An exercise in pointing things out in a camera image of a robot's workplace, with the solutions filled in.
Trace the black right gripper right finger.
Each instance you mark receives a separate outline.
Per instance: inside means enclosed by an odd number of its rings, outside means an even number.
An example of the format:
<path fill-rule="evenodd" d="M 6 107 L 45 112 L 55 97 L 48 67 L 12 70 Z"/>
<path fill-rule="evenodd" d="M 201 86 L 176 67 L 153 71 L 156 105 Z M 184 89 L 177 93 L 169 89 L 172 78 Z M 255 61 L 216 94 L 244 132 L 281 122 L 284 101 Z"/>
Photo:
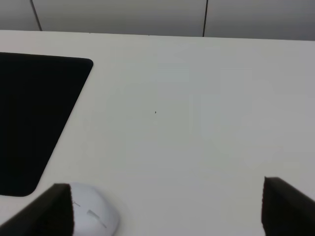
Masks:
<path fill-rule="evenodd" d="M 265 177 L 261 223 L 266 236 L 313 236 L 315 201 L 279 177 Z"/>

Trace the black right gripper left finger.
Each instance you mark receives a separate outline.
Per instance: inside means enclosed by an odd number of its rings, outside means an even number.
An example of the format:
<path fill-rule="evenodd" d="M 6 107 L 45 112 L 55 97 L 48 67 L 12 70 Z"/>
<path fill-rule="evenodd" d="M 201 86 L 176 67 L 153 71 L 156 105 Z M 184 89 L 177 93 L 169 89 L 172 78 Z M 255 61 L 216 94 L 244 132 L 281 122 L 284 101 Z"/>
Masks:
<path fill-rule="evenodd" d="M 74 210 L 69 184 L 52 185 L 0 226 L 2 236 L 72 236 Z"/>

